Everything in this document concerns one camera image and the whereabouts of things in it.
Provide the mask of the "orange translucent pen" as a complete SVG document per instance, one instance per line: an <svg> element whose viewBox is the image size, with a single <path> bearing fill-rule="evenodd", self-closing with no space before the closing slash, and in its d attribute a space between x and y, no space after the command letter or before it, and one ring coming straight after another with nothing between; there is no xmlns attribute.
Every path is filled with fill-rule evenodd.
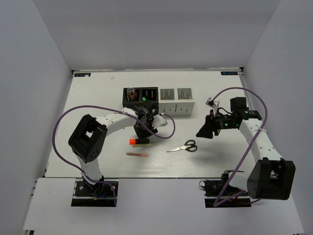
<svg viewBox="0 0 313 235"><path fill-rule="evenodd" d="M137 156L137 157L149 157L149 154L143 154L143 153L133 153L133 152L127 152L127 156Z"/></svg>

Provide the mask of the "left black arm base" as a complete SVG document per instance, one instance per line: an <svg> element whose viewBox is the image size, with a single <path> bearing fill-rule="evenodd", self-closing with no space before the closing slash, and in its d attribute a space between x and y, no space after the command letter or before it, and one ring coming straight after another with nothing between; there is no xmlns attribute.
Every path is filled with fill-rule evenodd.
<svg viewBox="0 0 313 235"><path fill-rule="evenodd" d="M91 185L83 179L76 180L71 200L72 207L116 207L118 180Z"/></svg>

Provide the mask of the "black handled scissors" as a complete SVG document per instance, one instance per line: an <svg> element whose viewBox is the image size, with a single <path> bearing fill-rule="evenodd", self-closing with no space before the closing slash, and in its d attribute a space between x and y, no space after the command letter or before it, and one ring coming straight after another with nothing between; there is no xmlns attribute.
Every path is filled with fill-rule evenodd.
<svg viewBox="0 0 313 235"><path fill-rule="evenodd" d="M194 140L188 140L183 146L167 150L167 152L176 152L176 151L181 151L181 150L186 150L188 152L195 152L197 151L197 149L198 147L196 146L196 142Z"/></svg>

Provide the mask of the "orange cap black highlighter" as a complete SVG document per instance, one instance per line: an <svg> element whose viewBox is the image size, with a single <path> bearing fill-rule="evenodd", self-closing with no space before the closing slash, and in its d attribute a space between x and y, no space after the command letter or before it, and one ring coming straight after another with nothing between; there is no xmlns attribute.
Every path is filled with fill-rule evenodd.
<svg viewBox="0 0 313 235"><path fill-rule="evenodd" d="M149 144L150 140L140 140L140 139L129 139L129 145L139 145L139 144Z"/></svg>

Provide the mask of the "left blue table label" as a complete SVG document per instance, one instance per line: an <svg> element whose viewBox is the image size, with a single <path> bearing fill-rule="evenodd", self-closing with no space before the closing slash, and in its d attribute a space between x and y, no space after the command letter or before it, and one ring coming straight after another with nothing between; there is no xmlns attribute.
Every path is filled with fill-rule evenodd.
<svg viewBox="0 0 313 235"><path fill-rule="evenodd" d="M75 73L74 77L90 77L91 73Z"/></svg>

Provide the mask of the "black double pen holder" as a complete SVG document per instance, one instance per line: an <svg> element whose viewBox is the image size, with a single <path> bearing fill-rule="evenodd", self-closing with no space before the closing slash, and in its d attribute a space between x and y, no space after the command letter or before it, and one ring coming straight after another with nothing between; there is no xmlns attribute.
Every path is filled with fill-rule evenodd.
<svg viewBox="0 0 313 235"><path fill-rule="evenodd" d="M146 98L146 101L152 101L157 106L157 114L159 113L159 95L158 95L158 87L137 87L136 91L136 101L128 101L126 97L126 90L128 88L123 89L123 99L122 105L123 108L133 108L135 104L142 104L142 98Z"/></svg>

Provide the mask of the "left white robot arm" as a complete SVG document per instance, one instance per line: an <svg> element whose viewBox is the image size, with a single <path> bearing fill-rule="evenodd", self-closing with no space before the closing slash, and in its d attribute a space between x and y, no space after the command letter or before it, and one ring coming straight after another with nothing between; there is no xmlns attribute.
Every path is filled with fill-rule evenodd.
<svg viewBox="0 0 313 235"><path fill-rule="evenodd" d="M105 138L126 127L133 127L139 143L144 143L153 133L157 133L153 124L156 115L156 104L145 101L141 105L125 107L120 112L114 111L106 116L82 117L68 144L79 160L84 171L83 181L92 195L99 195L103 191L104 177L100 172L97 158L102 151Z"/></svg>

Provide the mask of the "right blue table label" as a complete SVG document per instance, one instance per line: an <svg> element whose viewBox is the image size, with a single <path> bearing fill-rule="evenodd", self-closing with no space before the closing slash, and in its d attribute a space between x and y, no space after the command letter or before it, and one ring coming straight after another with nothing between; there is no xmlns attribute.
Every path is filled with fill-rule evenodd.
<svg viewBox="0 0 313 235"><path fill-rule="evenodd" d="M221 75L238 75L237 71L222 71Z"/></svg>

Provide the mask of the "yellow translucent pen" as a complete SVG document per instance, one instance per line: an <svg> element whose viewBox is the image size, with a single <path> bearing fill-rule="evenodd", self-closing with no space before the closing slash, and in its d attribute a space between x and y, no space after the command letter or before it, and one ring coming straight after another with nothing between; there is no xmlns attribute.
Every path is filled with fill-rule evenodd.
<svg viewBox="0 0 313 235"><path fill-rule="evenodd" d="M131 145L131 147L135 148L135 147L151 147L152 144L151 143L146 143L146 144L134 144L134 145Z"/></svg>

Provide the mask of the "blue table label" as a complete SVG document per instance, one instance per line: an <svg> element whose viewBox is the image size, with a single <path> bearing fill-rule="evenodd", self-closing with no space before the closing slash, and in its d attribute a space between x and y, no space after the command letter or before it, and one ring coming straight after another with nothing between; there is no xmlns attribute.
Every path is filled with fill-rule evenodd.
<svg viewBox="0 0 313 235"><path fill-rule="evenodd" d="M74 77L90 77L91 73L75 73Z"/></svg>
<svg viewBox="0 0 313 235"><path fill-rule="evenodd" d="M237 71L222 71L221 75L238 75Z"/></svg>

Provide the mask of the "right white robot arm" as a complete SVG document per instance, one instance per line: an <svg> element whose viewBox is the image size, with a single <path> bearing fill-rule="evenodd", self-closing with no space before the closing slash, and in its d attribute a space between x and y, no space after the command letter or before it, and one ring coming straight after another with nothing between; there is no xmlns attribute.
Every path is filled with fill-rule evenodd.
<svg viewBox="0 0 313 235"><path fill-rule="evenodd" d="M206 104L212 109L196 136L212 139L221 130L238 129L246 139L255 161L254 168L247 173L225 170L218 185L209 184L210 190L222 191L226 195L245 191L252 199L289 199L295 164L285 160L273 146L263 128L259 112L247 107L245 97L232 98L230 113L225 115L220 112L218 101L208 99Z"/></svg>

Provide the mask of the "white double pen holder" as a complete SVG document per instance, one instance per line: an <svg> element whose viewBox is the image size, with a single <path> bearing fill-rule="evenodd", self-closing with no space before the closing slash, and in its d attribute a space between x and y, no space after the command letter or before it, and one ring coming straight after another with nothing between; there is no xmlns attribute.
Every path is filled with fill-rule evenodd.
<svg viewBox="0 0 313 235"><path fill-rule="evenodd" d="M195 101L191 88L160 88L158 90L159 113L172 117L191 116Z"/></svg>

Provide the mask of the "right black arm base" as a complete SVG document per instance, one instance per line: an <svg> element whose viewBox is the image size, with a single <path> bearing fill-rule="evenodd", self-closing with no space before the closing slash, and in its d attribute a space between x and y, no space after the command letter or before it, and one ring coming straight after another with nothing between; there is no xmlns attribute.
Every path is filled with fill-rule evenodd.
<svg viewBox="0 0 313 235"><path fill-rule="evenodd" d="M203 179L199 182L199 187L204 191L204 202L206 208L214 208L214 202L217 199L220 191L228 180L232 170L226 170L219 179ZM226 199L241 190L232 186L227 186L220 200ZM248 208L251 207L251 200L248 197L248 193L243 193L236 197L233 197L217 208Z"/></svg>

